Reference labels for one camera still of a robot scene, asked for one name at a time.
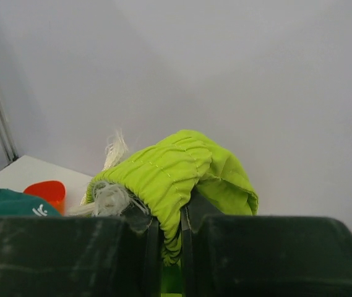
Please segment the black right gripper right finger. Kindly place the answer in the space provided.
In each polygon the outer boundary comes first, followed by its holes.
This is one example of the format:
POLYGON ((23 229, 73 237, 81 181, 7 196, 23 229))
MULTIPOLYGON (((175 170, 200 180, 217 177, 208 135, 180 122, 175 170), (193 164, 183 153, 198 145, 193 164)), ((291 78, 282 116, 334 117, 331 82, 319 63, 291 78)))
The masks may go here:
POLYGON ((352 296, 352 233, 324 217, 183 218, 184 296, 352 296))

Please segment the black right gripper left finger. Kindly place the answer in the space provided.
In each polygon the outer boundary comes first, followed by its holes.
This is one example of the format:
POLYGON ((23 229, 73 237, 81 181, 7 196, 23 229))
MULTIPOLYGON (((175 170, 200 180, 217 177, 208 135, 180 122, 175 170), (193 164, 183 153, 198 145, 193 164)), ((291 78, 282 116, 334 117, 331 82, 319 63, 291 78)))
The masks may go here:
POLYGON ((0 217, 0 296, 159 296, 152 218, 0 217))

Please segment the lime green cloth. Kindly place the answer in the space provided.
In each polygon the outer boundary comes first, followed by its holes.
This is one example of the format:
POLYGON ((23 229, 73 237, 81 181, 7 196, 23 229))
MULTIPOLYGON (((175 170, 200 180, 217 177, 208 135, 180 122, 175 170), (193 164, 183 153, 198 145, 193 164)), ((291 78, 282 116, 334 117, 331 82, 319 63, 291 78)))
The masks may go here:
POLYGON ((124 186, 149 208, 164 234, 161 258, 174 265, 181 255, 181 209, 197 189, 227 215, 256 215, 258 196, 240 161, 204 134, 181 130, 144 148, 120 164, 103 170, 87 187, 89 200, 95 183, 124 186))

